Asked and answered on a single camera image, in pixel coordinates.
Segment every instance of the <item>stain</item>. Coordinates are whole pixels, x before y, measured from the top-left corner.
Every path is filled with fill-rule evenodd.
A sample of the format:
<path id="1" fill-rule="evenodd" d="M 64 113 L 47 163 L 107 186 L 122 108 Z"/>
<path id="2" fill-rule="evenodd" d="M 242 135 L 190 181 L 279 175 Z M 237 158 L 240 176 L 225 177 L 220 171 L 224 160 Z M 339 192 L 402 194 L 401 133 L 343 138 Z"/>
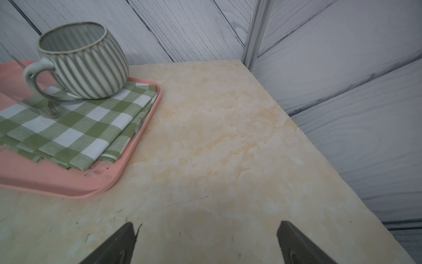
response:
<path id="1" fill-rule="evenodd" d="M 232 133 L 224 133 L 222 135 L 220 135 L 217 139 L 213 140 L 212 142 L 210 142 L 209 144 L 203 146 L 203 147 L 199 147 L 198 149 L 196 149 L 193 153 L 192 156 L 196 156 L 199 155 L 201 152 L 203 152 L 204 150 L 212 150 L 213 147 L 215 147 L 216 145 L 218 145 L 219 143 L 223 142 L 226 138 L 230 138 L 230 139 L 235 139 L 237 137 L 236 134 L 232 134 Z"/>
<path id="2" fill-rule="evenodd" d="M 234 107 L 233 101 L 220 101 L 219 104 L 215 106 L 217 109 L 232 109 Z"/>
<path id="3" fill-rule="evenodd" d="M 264 140 L 268 140 L 269 138 L 271 138 L 273 136 L 274 133 L 272 133 L 270 136 L 265 137 L 264 139 L 262 139 L 262 141 Z M 238 148 L 237 151 L 230 151 L 227 157 L 224 157 L 220 160 L 220 162 L 222 163 L 222 166 L 226 166 L 229 163 L 229 159 L 234 156 L 234 155 L 239 155 L 241 153 L 243 153 L 242 155 L 242 161 L 247 161 L 247 160 L 251 160 L 255 155 L 252 153 L 249 153 L 250 149 L 256 148 L 258 146 L 260 142 L 257 141 L 252 141 L 249 142 L 248 141 L 248 136 L 245 136 L 245 139 L 242 141 L 242 146 L 240 148 Z M 238 168 L 236 168 L 236 173 L 239 176 L 241 172 L 248 170 L 249 168 L 244 168 L 242 166 L 239 166 Z"/>
<path id="4" fill-rule="evenodd" d="M 178 162 L 179 165 L 183 165 L 183 164 L 186 163 L 186 159 L 185 158 L 180 158 L 180 159 L 177 160 L 177 162 Z"/>
<path id="5" fill-rule="evenodd" d="M 240 178 L 242 172 L 249 170 L 250 168 L 245 168 L 242 165 L 237 165 L 235 168 L 237 178 Z"/>
<path id="6" fill-rule="evenodd" d="M 259 120 L 265 121 L 266 123 L 268 122 L 268 125 L 263 125 L 260 129 L 266 131 L 268 129 L 268 126 L 272 127 L 273 129 L 277 129 L 279 127 L 279 119 L 281 113 L 282 109 L 278 104 L 274 104 L 271 107 L 261 109 L 257 113 L 257 117 Z"/>
<path id="7" fill-rule="evenodd" d="M 293 130 L 296 131 L 296 129 L 298 128 L 298 126 L 296 125 L 296 123 L 289 117 L 286 119 L 286 121 L 283 124 L 284 128 L 291 128 Z"/>
<path id="8" fill-rule="evenodd" d="M 87 174 L 85 174 L 84 176 L 85 177 L 90 177 L 90 176 L 94 176 L 94 175 L 97 175 L 94 171 L 92 171 L 92 172 L 88 172 Z"/>
<path id="9" fill-rule="evenodd" d="M 85 238 L 85 242 L 84 242 L 84 243 L 86 243 L 86 242 L 87 242 L 88 237 L 89 237 L 90 235 L 91 235 L 91 234 L 87 234 L 87 236 L 86 236 L 86 238 Z"/>
<path id="10" fill-rule="evenodd" d="M 179 110 L 179 106 L 172 108 L 171 110 L 164 110 L 162 116 L 165 119 L 170 119 L 177 111 Z"/>
<path id="11" fill-rule="evenodd" d="M 200 197 L 200 198 L 192 199 L 192 200 L 189 200 L 189 201 L 180 201 L 180 202 L 178 202 L 178 203 L 169 204 L 169 205 L 167 205 L 167 206 L 176 205 L 176 204 L 182 204 L 182 203 L 187 203 L 187 202 L 190 202 L 190 201 L 200 200 L 200 199 L 204 199 L 204 198 L 207 198 L 207 197 L 208 197 L 208 195 L 207 195 L 207 196 L 204 196 L 204 197 Z"/>

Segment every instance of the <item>mug handle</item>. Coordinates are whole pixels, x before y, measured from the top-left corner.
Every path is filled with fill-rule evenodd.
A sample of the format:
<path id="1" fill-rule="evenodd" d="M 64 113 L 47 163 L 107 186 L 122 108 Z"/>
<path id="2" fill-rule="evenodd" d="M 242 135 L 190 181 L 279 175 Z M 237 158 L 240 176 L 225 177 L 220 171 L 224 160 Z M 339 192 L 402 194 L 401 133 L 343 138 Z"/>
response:
<path id="1" fill-rule="evenodd" d="M 42 58 L 40 61 L 37 61 L 35 63 L 29 64 L 25 69 L 23 73 L 24 81 L 26 84 L 31 88 L 31 90 L 38 95 L 41 95 L 45 99 L 53 102 L 69 102 L 69 101 L 75 101 L 78 99 L 82 99 L 82 97 L 79 97 L 77 95 L 66 93 L 61 94 L 59 96 L 51 96 L 49 94 L 44 93 L 37 84 L 37 76 L 42 71 L 54 71 L 56 68 L 54 64 L 47 58 Z"/>

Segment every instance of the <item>metal frame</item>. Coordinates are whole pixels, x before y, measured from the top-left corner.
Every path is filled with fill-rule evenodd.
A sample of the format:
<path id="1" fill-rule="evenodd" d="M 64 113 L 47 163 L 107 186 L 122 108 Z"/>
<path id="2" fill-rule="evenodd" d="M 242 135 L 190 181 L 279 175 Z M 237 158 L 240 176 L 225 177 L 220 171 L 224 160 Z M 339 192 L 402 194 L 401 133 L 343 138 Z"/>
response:
<path id="1" fill-rule="evenodd" d="M 268 19 L 273 9 L 275 0 L 256 0 L 252 11 L 251 24 L 249 25 L 248 36 L 243 50 L 242 62 L 253 72 L 258 58 Z"/>

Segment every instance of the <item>wooden wall panel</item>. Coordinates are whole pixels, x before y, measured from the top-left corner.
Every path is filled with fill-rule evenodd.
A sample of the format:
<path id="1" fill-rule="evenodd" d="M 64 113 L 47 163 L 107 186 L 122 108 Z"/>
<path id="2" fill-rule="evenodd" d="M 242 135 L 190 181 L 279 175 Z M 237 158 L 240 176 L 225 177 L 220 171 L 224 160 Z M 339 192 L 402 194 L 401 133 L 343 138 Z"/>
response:
<path id="1" fill-rule="evenodd" d="M 255 0 L 215 0 L 215 3 L 244 45 Z"/>
<path id="2" fill-rule="evenodd" d="M 292 119 L 381 221 L 422 218 L 422 59 Z"/>
<path id="3" fill-rule="evenodd" d="M 240 59 L 243 44 L 214 1 L 129 0 L 174 61 Z"/>
<path id="4" fill-rule="evenodd" d="M 422 57 L 422 2 L 338 0 L 260 56 L 254 75 L 290 115 Z"/>
<path id="5" fill-rule="evenodd" d="M 422 264 L 422 229 L 390 231 L 416 264 Z"/>
<path id="6" fill-rule="evenodd" d="M 0 1 L 0 63 L 18 59 L 39 60 L 36 41 L 39 35 L 9 3 Z"/>
<path id="7" fill-rule="evenodd" d="M 268 20 L 259 56 L 337 0 L 276 0 Z"/>
<path id="8" fill-rule="evenodd" d="M 158 40 L 125 1 L 15 0 L 41 32 L 77 21 L 105 25 L 122 47 L 129 64 L 171 62 Z"/>

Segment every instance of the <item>mug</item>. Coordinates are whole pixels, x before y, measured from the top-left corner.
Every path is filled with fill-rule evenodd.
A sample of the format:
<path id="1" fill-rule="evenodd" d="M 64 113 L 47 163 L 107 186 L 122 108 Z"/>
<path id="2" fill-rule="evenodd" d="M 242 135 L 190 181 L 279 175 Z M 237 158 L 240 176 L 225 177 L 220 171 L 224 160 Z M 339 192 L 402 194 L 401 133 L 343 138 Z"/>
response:
<path id="1" fill-rule="evenodd" d="M 99 99 L 118 92 L 129 76 L 129 66 L 111 33 L 95 22 L 65 24 L 47 31 L 37 42 L 41 60 L 23 72 L 34 93 L 55 102 Z M 37 85 L 37 75 L 50 71 L 67 93 L 52 96 Z"/>

